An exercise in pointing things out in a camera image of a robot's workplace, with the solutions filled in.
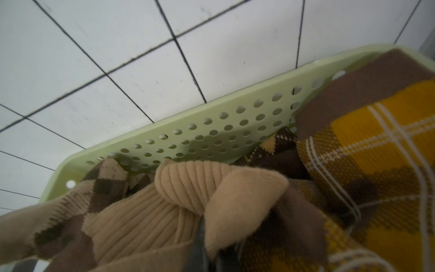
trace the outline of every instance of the white tile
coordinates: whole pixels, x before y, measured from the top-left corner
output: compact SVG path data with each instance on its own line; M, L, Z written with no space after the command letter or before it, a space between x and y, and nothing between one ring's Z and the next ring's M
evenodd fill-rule
M204 102L174 42L110 76L153 121Z
M0 189L40 197L53 170L0 152Z
M151 124L150 119L107 77L30 119L84 148Z
M18 210L37 204L39 198L14 194L0 190L0 208Z
M397 40L397 44L420 49L435 28L435 0L422 0Z
M44 272L45 268L48 267L50 262L45 260L38 260L38 262L35 265L35 268L33 269L33 272Z
M0 37L0 103L19 114L102 74L32 1L2 1Z
M29 120L23 120L0 133L0 150L56 169L69 155L83 149Z
M154 0L40 2L105 71L171 38Z
M207 101L294 69L302 0L252 0L178 40Z
M306 1L298 66L367 44L394 43L417 2Z
M242 0L160 0L175 35L208 20Z
M0 216L5 215L5 214L7 214L9 212L13 212L13 210L8 210L8 209L0 208Z
M0 129L21 119L22 117L0 105Z

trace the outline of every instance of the clothing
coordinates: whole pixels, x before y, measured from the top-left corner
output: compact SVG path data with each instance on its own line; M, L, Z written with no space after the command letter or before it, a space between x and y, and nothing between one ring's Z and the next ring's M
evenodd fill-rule
M246 240L244 271L435 269L433 78L393 50L333 81L301 109L300 158L288 164L302 162L313 181L290 182L304 199L287 193L280 199ZM255 151L276 156L266 145L286 130ZM246 158L252 154L245 165L261 167L262 158ZM267 232L271 225L286 236Z
M13 249L0 262L37 255L53 258L46 271L181 271L202 215L214 259L253 233L288 187L284 176L265 169L165 160L153 183L120 200L150 177L128 177L106 159L66 195L0 217L8 230L0 250Z

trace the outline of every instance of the laundry basket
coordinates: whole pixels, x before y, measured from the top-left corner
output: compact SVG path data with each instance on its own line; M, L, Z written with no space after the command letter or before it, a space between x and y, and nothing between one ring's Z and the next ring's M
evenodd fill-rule
M69 156L51 176L40 202L67 192L67 184L80 181L105 157L138 173L155 172L165 158L234 162L277 129L296 131L295 113L331 80L394 48L435 71L434 61L394 45L368 45L316 60Z

